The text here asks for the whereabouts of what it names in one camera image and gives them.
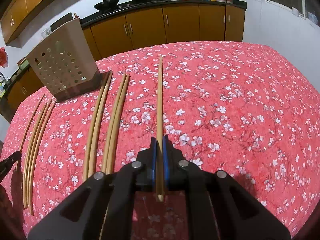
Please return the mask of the yellow detergent bottle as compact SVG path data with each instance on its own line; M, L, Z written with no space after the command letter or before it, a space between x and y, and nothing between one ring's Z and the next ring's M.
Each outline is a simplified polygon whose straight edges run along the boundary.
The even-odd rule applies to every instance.
M7 81L2 73L0 73L0 98L3 97L7 88Z

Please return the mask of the red plastic bag hanging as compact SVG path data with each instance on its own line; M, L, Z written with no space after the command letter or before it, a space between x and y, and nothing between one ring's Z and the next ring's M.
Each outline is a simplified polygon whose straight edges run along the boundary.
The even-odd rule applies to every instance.
M3 68L8 67L8 55L4 47L0 48L0 66Z

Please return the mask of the wooden chopstick seven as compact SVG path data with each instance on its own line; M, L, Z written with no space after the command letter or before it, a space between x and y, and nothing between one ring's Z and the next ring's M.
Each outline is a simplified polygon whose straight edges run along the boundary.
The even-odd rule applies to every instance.
M104 152L103 152L103 161L102 161L102 167L101 167L101 171L104 172L104 174L107 174L107 171L106 171L107 159L108 159L109 146L111 143L113 124L114 124L114 120L116 117L117 107L118 107L118 103L119 103L119 99L120 99L120 95L121 95L121 91L122 91L125 79L126 79L126 74L123 75L123 78L122 78L121 83L119 85L117 96L116 96L116 99L114 101L114 105L112 108L111 120L109 122L108 130L107 130L107 136L106 136L105 147L104 147Z

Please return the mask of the wooden chopstick nine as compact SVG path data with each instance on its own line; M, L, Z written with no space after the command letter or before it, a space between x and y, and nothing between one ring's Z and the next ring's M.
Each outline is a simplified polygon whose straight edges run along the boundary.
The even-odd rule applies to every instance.
M157 166L156 166L156 197L164 201L164 168L163 168L163 57L159 56L157 84Z

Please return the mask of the wooden chopstick six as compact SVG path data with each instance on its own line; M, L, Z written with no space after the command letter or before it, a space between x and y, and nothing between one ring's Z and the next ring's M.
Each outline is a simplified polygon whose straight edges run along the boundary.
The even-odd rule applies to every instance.
M95 173L96 170L96 158L97 158L97 145L99 140L99 133L100 133L100 126L101 126L101 120L103 117L103 112L105 108L105 102L107 99L108 90L110 87L110 83L112 80L113 72L109 72L109 76L106 82L106 85L104 87L104 91L100 100L100 105L98 108L97 118L95 121L95 127L93 131L93 139L91 144L91 150L90 150L90 158L89 158L89 167L88 167L88 178Z

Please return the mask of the wooden chopstick one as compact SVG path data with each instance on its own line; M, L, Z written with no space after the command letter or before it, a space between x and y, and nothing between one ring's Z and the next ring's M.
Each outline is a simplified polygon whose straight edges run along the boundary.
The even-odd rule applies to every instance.
M29 120L28 120L28 123L27 123L27 126L24 130L24 133L23 133L23 136L22 136L22 139L21 139L21 143L20 143L20 146L19 146L19 151L22 153L22 150L23 150L23 145L24 145L24 142L25 142L25 139L26 139L26 136L27 136L27 133L29 131L29 128L31 126L31 123L34 119L34 116L37 112L37 109L39 108L40 106L40 103L42 102L43 98L44 98L45 94L43 94L40 98L40 100L38 101L36 107L34 108L33 110L33 113L32 115L30 116ZM17 165L16 165L16 168L15 168L15 171L18 171L20 169L20 165L21 165L21 160L18 161Z

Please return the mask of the dark cutting board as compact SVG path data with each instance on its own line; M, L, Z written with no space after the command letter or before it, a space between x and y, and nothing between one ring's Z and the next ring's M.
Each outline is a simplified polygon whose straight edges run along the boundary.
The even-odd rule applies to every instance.
M58 19L56 22L50 25L51 31L54 32L57 28L59 28L61 25L65 24L66 22L69 22L73 19L73 15L71 12L66 14L65 16Z

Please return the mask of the wooden chopstick four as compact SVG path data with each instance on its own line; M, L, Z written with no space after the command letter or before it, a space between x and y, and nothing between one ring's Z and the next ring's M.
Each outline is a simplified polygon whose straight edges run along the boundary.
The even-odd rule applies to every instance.
M35 183L35 171L37 163L40 161L41 145L43 144L44 133L47 129L49 119L55 108L56 100L51 99L43 110L41 118L38 122L37 130L34 137L34 142L31 148L31 160L29 166L29 175L27 180L27 207L31 216L35 215L34 211L34 183Z

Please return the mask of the wooden chopstick eight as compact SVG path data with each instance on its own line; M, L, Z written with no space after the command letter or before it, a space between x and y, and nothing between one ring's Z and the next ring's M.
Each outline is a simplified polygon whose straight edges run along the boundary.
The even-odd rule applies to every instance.
M108 159L107 159L107 174L111 174L114 171L114 161L115 161L115 156L116 156L116 148L117 148L117 138L118 138L118 133L119 133L119 125L120 125L120 119L122 115L122 109L123 105L125 102L125 96L126 96L126 91L127 91L127 86L129 84L129 79L130 76L126 74L126 79L121 91L118 107L117 107L117 112L116 112L116 117L114 120L113 124L113 130L112 130L112 135L111 135L111 143L109 146L109 152L108 152Z

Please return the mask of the beige perforated utensil holder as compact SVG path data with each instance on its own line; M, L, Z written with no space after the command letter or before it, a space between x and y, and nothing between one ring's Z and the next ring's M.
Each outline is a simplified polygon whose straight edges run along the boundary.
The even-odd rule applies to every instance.
M44 38L26 59L58 102L95 90L102 81L78 18Z

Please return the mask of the wooden lower kitchen cabinets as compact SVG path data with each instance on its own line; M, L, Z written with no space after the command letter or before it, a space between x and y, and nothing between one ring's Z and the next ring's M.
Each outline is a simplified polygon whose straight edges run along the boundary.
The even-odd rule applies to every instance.
M232 3L201 0L164 0L120 4L117 10L97 12L80 20L93 59L100 59L165 43L185 41L242 41L247 2ZM71 97L98 87L101 77L80 83L80 71L74 62L64 74L72 75ZM1 98L1 114L11 122L19 105L45 86L32 67L17 74Z

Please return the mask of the wooden chopstick five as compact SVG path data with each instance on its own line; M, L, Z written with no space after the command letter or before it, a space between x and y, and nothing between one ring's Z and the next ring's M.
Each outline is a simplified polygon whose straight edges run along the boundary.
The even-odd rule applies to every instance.
M94 127L95 127L95 121L97 118L98 108L100 105L100 100L101 100L108 76L109 76L109 72L106 72L105 76L101 82L100 90L98 93L98 97L97 97L94 111L93 111L92 118L91 118L91 124L89 127L88 136L87 136L86 151L85 151L85 158L84 158L84 170L83 170L83 174L82 174L82 181L83 182L88 178L88 167L89 167L91 144L92 144L92 139L93 139L93 131L94 131Z

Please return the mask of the wooden upper cabinets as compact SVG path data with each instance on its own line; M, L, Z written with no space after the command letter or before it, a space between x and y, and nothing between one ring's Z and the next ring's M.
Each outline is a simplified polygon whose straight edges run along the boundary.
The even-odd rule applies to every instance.
M1 6L1 30L8 45L18 38L26 26L54 0L11 0Z

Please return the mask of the black wok left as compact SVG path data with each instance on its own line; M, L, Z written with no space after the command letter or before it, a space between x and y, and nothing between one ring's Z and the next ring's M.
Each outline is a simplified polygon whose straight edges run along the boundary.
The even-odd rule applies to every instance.
M119 0L102 0L94 5L94 8L98 11L107 11L113 9L118 4Z

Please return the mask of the red floral tablecloth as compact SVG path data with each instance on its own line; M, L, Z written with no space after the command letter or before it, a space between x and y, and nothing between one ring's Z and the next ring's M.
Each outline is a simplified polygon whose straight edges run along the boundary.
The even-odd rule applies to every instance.
M146 47L97 62L112 71L97 146L101 169L108 125L124 74L130 76L120 120L115 170L135 160L156 134L157 76L163 57L163 130L200 169L225 170L295 235L319 201L319 92L268 46L185 42ZM40 111L51 99L41 88L24 100L7 132L6 158L26 151ZM1 183L1 220L20 236L82 182L98 91L56 103L44 133L31 216L21 202L21 172Z

